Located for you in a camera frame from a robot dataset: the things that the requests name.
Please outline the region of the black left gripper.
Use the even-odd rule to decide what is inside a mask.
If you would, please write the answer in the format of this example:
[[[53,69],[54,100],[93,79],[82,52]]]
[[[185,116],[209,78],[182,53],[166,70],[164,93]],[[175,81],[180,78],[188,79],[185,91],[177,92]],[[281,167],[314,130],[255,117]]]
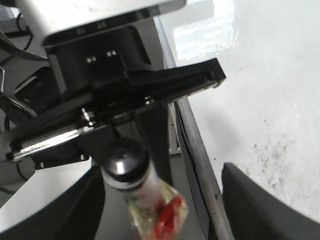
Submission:
[[[168,105],[218,87],[226,78],[213,58],[165,69],[156,66],[132,25],[90,34],[61,33],[46,57],[20,49],[32,65],[25,77],[4,71],[4,159],[31,157],[36,169],[102,158],[135,122],[138,140],[156,166],[169,164]]]

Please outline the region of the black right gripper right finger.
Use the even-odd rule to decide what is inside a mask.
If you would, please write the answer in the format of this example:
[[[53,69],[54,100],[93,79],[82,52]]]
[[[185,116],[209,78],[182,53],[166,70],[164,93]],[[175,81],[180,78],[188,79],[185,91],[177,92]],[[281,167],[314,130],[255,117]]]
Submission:
[[[223,203],[237,240],[318,240],[320,225],[287,206],[232,163],[222,169]]]

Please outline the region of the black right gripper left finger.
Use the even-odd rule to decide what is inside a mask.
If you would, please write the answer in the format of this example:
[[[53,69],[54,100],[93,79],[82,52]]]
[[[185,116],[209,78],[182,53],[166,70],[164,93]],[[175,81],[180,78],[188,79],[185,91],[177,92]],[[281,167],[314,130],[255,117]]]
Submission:
[[[2,240],[93,240],[104,210],[104,180],[93,166],[58,198],[1,232]]]

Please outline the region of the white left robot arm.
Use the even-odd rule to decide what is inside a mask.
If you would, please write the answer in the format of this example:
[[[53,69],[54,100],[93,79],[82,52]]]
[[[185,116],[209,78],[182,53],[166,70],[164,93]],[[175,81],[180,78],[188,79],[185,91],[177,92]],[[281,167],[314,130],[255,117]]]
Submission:
[[[151,153],[163,153],[167,134],[156,140],[152,135],[154,124],[165,127],[168,103],[225,79],[217,59],[168,69],[152,62],[143,36],[159,47],[157,33],[138,24],[181,9],[184,0],[18,0],[16,5],[47,56],[3,47],[49,66],[7,98],[7,112],[20,112],[12,119],[15,128],[0,135],[2,161],[99,158],[98,139],[107,128],[131,120],[139,121]]]

